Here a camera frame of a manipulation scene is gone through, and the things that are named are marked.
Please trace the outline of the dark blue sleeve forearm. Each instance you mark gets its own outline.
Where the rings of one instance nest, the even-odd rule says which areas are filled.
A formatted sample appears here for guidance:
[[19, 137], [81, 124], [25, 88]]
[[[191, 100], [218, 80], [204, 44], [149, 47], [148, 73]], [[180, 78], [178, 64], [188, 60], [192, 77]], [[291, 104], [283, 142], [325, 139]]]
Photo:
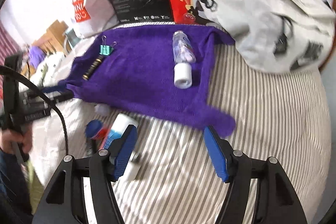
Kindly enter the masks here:
[[1, 151], [1, 223], [32, 223], [29, 188], [15, 155]]

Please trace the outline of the person's left hand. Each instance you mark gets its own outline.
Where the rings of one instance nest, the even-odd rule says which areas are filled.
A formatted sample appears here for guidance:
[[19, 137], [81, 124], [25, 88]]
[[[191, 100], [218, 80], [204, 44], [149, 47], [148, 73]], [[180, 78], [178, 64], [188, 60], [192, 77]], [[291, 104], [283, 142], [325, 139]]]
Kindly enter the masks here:
[[13, 143], [21, 144], [22, 151], [29, 153], [33, 147], [32, 125], [26, 126], [23, 135], [9, 129], [1, 131], [1, 150], [5, 153], [14, 154]]

